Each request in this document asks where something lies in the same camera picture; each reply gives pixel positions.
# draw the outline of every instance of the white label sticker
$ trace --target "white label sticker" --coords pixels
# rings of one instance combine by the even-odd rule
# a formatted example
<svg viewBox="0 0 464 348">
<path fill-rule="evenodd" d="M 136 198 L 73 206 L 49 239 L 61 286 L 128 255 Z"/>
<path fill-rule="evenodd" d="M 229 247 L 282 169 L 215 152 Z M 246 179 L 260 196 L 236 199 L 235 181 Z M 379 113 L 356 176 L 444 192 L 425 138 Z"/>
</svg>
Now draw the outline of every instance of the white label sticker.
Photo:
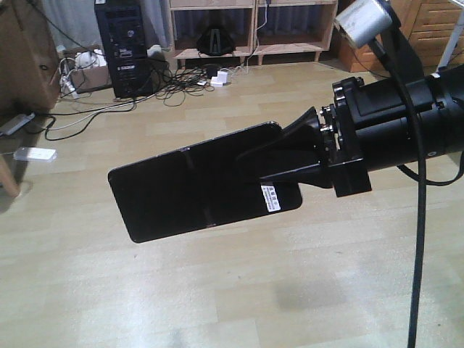
<svg viewBox="0 0 464 348">
<path fill-rule="evenodd" d="M 268 206 L 268 212 L 277 212 L 281 209 L 281 205 L 278 202 L 277 192 L 272 183 L 261 184 L 262 195 Z"/>
</svg>

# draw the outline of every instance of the white charger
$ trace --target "white charger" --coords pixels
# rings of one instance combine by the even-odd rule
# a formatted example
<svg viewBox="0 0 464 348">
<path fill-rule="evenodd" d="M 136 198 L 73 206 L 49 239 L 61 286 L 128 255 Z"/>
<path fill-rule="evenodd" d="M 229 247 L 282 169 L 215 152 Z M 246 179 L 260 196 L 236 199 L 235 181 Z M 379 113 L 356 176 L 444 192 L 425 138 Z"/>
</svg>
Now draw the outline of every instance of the white charger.
<svg viewBox="0 0 464 348">
<path fill-rule="evenodd" d="M 40 147 L 20 147 L 13 154 L 17 161 L 52 162 L 57 158 L 57 150 Z"/>
</svg>

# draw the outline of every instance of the cardboard box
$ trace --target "cardboard box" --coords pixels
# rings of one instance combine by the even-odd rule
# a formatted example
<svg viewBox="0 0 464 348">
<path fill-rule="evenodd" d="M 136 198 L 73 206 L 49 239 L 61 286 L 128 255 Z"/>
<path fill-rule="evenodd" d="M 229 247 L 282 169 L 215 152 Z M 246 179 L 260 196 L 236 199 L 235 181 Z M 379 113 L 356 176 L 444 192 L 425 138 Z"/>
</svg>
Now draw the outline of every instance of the cardboard box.
<svg viewBox="0 0 464 348">
<path fill-rule="evenodd" d="M 98 49 L 98 46 L 89 47 L 89 49 Z M 82 48 L 68 49 L 64 51 L 67 58 L 75 58 L 77 53 L 85 52 Z M 78 93 L 87 93 L 99 91 L 101 89 L 111 88 L 111 77 L 109 76 L 108 66 L 87 67 L 77 69 L 71 72 L 71 82 Z"/>
</svg>

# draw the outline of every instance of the white cable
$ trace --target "white cable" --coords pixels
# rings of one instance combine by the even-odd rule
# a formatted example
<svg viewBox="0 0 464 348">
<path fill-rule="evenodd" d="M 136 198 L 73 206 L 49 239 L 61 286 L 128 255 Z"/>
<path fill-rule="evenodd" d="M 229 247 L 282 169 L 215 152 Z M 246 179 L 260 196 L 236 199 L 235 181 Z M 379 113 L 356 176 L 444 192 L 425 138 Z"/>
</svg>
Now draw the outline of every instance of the white cable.
<svg viewBox="0 0 464 348">
<path fill-rule="evenodd" d="M 246 61 L 244 63 L 246 63 L 246 75 L 249 74 L 249 65 L 248 65 L 248 61 L 249 59 L 256 53 L 256 51 L 259 49 L 260 47 L 260 40 L 258 38 L 258 30 L 263 28 L 267 23 L 268 23 L 268 9 L 269 9 L 269 3 L 268 3 L 268 0 L 265 0 L 266 2 L 266 6 L 265 6 L 265 12 L 264 12 L 264 23 L 261 24 L 258 28 L 256 28 L 256 31 L 254 32 L 255 34 L 255 37 L 256 37 L 256 47 L 254 48 L 253 52 L 248 56 L 248 59 L 245 59 Z M 240 67 L 241 69 L 244 69 L 244 64 L 242 63 L 241 65 L 239 65 L 238 67 Z"/>
<path fill-rule="evenodd" d="M 104 109 L 101 109 L 99 111 L 95 111 L 95 112 L 92 112 L 91 114 L 85 116 L 84 118 L 81 118 L 80 120 L 77 120 L 73 123 L 70 123 L 69 125 L 63 125 L 61 127 L 55 127 L 55 128 L 47 128 L 47 127 L 43 127 L 41 126 L 42 129 L 48 129 L 49 131 L 60 131 L 62 129 L 65 129 L 65 128 L 69 128 L 69 127 L 72 127 L 74 125 L 77 125 L 78 123 L 81 123 L 91 117 L 93 117 L 94 115 L 96 114 L 99 114 L 99 113 L 102 113 L 102 112 L 106 112 L 108 110 L 111 110 L 111 109 L 117 109 L 118 107 L 126 107 L 128 105 L 132 105 L 132 104 L 138 104 L 140 102 L 144 102 L 150 98 L 152 98 L 154 96 L 154 94 L 152 94 L 151 96 L 147 96 L 145 98 L 142 98 L 142 99 L 139 99 L 139 100 L 136 100 L 136 101 L 128 101 L 127 103 L 123 103 L 123 104 L 118 104 L 118 105 L 112 105 L 111 107 L 105 107 Z"/>
</svg>

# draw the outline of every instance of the black cable on floor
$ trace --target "black cable on floor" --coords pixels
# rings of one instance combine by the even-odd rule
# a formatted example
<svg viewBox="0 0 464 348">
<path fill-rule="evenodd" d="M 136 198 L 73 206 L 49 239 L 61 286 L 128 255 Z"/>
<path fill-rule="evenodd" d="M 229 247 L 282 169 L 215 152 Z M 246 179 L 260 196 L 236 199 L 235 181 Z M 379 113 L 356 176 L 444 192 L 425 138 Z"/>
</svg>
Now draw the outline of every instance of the black cable on floor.
<svg viewBox="0 0 464 348">
<path fill-rule="evenodd" d="M 413 135 L 418 152 L 418 215 L 416 246 L 414 258 L 413 292 L 411 295 L 409 334 L 407 348 L 415 348 L 418 330 L 419 301 L 421 297 L 421 284 L 423 273 L 423 255 L 425 249 L 426 235 L 426 208 L 427 208 L 427 166 L 426 166 L 426 147 L 422 134 L 421 120 L 415 111 L 411 95 L 398 73 L 394 63 L 390 60 L 383 46 L 374 39 L 369 45 L 377 57 L 382 61 L 383 66 L 389 72 L 391 78 L 397 85 L 399 97 L 407 110 L 407 124 Z"/>
</svg>

